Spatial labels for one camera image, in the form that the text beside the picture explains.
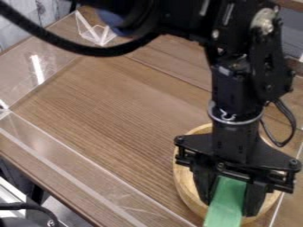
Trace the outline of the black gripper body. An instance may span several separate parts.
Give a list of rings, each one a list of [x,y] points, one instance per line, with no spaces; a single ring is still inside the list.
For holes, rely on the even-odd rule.
[[[177,136],[173,144],[176,164],[191,172],[200,164],[217,171],[217,182],[224,176],[245,184],[264,182],[273,191],[295,190],[295,175],[301,164],[265,142],[257,122],[244,125],[216,122],[205,133]]]

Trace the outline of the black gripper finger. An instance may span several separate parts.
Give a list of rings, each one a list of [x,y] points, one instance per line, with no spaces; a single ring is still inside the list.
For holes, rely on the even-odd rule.
[[[264,204],[265,197],[273,193],[273,189],[264,182],[255,181],[245,185],[243,215],[256,216]]]
[[[193,166],[193,184],[200,201],[209,205],[217,185],[217,171],[200,164]]]

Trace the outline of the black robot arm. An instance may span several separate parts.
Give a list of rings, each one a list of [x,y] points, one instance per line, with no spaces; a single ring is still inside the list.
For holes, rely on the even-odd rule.
[[[281,48],[281,19],[273,0],[78,0],[93,7],[113,33],[129,42],[97,50],[100,56],[118,56],[136,50],[160,35],[199,43],[212,75],[208,116],[209,133],[181,135],[173,140],[176,162],[193,174],[203,203],[213,202],[219,180],[244,183],[245,216],[259,213],[265,196],[292,192],[300,162],[280,152],[261,119],[273,104],[292,90],[295,73]]]

